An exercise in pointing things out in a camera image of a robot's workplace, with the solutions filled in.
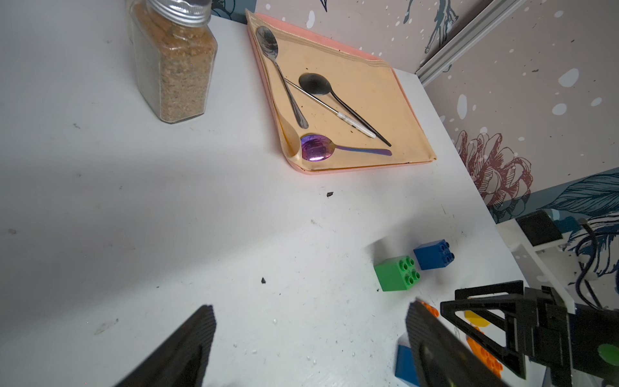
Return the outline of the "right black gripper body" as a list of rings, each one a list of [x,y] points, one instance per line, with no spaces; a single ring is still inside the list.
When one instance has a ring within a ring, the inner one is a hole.
[[[574,386],[575,371],[618,385],[618,312],[577,304],[569,313],[553,288],[526,288],[535,302],[532,342],[526,346],[533,362],[550,369],[555,386]]]

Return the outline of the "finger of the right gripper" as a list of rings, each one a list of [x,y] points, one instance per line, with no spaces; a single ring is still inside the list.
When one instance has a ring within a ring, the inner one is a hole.
[[[504,332],[504,345],[488,338],[456,314],[471,311]],[[460,289],[455,299],[440,304],[440,314],[475,340],[516,376],[526,378],[526,356],[535,354],[537,304],[526,296],[523,281]]]

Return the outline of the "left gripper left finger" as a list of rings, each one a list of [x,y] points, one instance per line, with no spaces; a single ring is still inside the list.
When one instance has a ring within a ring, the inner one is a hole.
[[[119,386],[201,386],[217,323],[212,306],[201,306]]]

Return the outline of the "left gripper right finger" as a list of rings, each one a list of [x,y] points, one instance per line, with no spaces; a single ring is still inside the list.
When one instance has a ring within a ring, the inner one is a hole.
[[[419,299],[409,305],[406,329],[420,386],[505,385]]]

